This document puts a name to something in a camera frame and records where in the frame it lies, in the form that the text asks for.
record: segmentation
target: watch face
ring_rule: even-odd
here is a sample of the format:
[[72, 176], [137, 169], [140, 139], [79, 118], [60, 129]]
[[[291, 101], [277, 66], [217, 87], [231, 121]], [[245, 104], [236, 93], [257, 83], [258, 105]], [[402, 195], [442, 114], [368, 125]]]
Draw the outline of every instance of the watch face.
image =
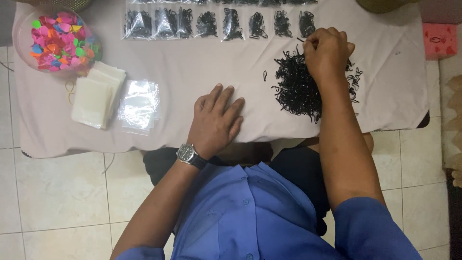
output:
[[178, 150], [178, 158], [182, 161], [189, 161], [193, 157], [194, 150], [190, 145], [183, 145]]

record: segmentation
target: white tile floor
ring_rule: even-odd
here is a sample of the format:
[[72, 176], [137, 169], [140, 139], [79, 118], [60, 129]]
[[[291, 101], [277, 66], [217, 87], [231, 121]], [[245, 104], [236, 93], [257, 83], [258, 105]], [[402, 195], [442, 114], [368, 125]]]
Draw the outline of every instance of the white tile floor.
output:
[[[0, 61], [11, 61], [0, 47]], [[441, 170], [438, 63], [427, 64], [430, 125], [374, 132], [388, 209], [424, 259], [449, 259], [447, 191]], [[33, 160], [19, 149], [14, 73], [0, 66], [0, 260], [108, 259], [151, 189], [138, 151]], [[326, 217], [333, 244], [334, 220]], [[169, 258], [173, 240], [167, 243]]]

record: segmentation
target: man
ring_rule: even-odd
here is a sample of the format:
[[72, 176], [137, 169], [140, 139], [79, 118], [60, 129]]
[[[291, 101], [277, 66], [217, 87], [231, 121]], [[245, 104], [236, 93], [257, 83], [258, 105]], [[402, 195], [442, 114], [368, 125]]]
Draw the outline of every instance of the man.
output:
[[[233, 88], [222, 91], [220, 84], [200, 97], [187, 144], [128, 223], [111, 259], [164, 259], [172, 231], [172, 259], [421, 259], [386, 208], [354, 115], [345, 78], [354, 47], [335, 28], [318, 29], [304, 43], [322, 96], [319, 154], [298, 147], [283, 150], [269, 166], [217, 166], [214, 155], [239, 133], [244, 99], [226, 109]], [[320, 238], [329, 208], [335, 248]]]

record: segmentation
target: table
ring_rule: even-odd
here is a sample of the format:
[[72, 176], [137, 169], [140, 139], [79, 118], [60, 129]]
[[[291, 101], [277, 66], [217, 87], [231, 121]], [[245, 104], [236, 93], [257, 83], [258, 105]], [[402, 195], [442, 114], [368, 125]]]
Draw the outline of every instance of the table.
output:
[[[233, 85], [233, 99], [245, 97], [244, 122], [237, 142], [278, 138], [308, 138], [319, 124], [308, 116], [280, 111], [275, 100], [274, 58], [293, 51], [300, 42], [270, 34], [268, 40], [221, 43], [218, 39], [127, 41], [121, 39], [124, 1], [99, 0], [82, 14], [104, 46], [103, 62], [127, 71], [129, 80], [159, 84], [162, 119], [149, 136], [124, 133], [121, 122], [97, 130], [73, 122], [65, 82], [29, 68], [16, 55], [16, 86], [20, 111], [20, 144], [34, 158], [58, 157], [85, 151], [121, 153], [133, 149], [179, 147], [187, 139], [193, 105], [217, 83]], [[29, 6], [18, 3], [16, 18]], [[346, 31], [356, 44], [351, 57], [364, 71], [353, 104], [363, 132], [416, 128], [428, 111], [422, 22], [417, 4], [391, 13], [366, 12], [355, 0], [319, 0], [318, 4], [284, 7], [296, 32], [299, 10], [315, 15], [315, 25]], [[274, 10], [259, 9], [271, 17]], [[263, 81], [263, 71], [268, 73]]]

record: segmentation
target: pink sponge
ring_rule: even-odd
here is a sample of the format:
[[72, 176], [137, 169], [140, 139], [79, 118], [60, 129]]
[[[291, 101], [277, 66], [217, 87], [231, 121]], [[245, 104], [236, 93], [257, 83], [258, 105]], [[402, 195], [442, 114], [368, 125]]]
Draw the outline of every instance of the pink sponge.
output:
[[423, 24], [425, 56], [438, 60], [457, 54], [456, 25]]

